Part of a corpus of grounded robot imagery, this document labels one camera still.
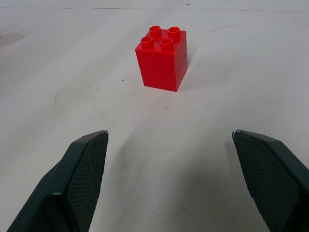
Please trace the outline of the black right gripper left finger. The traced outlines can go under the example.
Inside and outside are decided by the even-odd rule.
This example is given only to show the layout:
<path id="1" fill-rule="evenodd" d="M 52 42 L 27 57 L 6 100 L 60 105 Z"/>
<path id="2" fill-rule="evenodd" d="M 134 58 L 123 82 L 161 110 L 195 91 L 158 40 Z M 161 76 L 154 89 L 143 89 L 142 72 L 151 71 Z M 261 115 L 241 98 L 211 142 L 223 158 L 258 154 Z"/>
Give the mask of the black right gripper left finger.
<path id="1" fill-rule="evenodd" d="M 7 232 L 89 232 L 108 139 L 108 131 L 100 130 L 72 142 L 41 178 Z"/>

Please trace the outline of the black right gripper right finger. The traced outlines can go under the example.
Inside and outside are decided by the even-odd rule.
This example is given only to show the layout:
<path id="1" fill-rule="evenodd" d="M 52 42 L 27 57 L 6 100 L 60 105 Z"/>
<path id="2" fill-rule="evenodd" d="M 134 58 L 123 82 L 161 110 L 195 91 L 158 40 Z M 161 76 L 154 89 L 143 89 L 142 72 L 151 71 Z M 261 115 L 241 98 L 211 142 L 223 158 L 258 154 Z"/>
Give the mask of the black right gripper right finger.
<path id="1" fill-rule="evenodd" d="M 309 169 L 274 138 L 234 130 L 247 189 L 270 232 L 309 232 Z"/>

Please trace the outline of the red toy brick stack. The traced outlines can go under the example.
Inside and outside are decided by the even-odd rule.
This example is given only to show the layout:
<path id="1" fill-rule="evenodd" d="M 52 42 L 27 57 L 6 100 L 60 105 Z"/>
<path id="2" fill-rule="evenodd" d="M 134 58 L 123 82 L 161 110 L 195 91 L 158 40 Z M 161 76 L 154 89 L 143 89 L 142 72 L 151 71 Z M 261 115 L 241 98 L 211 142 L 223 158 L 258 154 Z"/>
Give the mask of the red toy brick stack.
<path id="1" fill-rule="evenodd" d="M 188 68 L 185 30 L 152 26 L 135 52 L 146 87 L 178 91 Z"/>

